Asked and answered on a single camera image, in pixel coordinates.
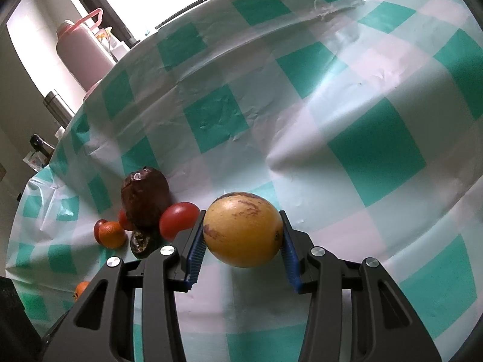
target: yellow fruit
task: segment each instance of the yellow fruit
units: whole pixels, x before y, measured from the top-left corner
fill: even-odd
[[[206,211],[203,234],[218,260],[235,267],[254,267],[270,261],[280,249],[282,218],[270,202],[256,194],[227,193]]]
[[[127,241],[127,234],[119,222],[106,222],[99,227],[99,241],[108,249],[117,249]]]
[[[75,288],[75,292],[74,292],[74,301],[77,301],[77,299],[85,291],[85,289],[87,288],[88,285],[89,285],[89,282],[80,282],[77,285],[77,287]]]

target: pink plastic bottle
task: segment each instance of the pink plastic bottle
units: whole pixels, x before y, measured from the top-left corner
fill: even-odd
[[[84,22],[97,14],[97,22],[88,28]],[[97,8],[75,24],[66,20],[57,28],[57,54],[85,91],[89,91],[115,65],[114,59],[92,33],[101,21],[102,9]]]

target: metal screw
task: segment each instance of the metal screw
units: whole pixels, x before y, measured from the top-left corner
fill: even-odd
[[[312,256],[322,257],[325,254],[325,249],[321,248],[320,246],[314,246],[310,250],[310,253],[312,254]]]
[[[375,268],[379,265],[379,260],[373,257],[366,258],[366,265],[371,268]]]
[[[174,246],[165,245],[159,251],[163,256],[171,256],[174,253]]]
[[[107,259],[107,266],[113,268],[118,266],[120,262],[121,262],[121,259],[119,257],[112,256]]]

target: checkered tablecloth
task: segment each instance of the checkered tablecloth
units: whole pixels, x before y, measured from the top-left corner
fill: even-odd
[[[133,260],[92,228],[148,165],[179,201],[253,192],[340,258],[379,258],[448,360],[483,311],[482,46],[462,0],[210,0],[166,24],[26,187],[7,273],[28,316],[45,331],[109,256]],[[207,253],[176,301],[189,361],[298,357],[309,300],[280,256]]]

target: red tomato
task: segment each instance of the red tomato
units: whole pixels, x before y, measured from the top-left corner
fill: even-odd
[[[101,244],[101,240],[99,239],[99,228],[102,224],[106,223],[107,220],[99,219],[96,224],[94,225],[94,238],[96,239],[98,244]]]
[[[168,207],[159,219],[159,232],[164,239],[173,241],[182,230],[191,229],[200,214],[200,209],[193,203],[176,203]]]
[[[117,220],[119,221],[119,224],[124,230],[127,231],[133,231],[134,230],[134,225],[127,220],[126,212],[124,209],[121,209],[119,211],[119,215],[117,216]]]

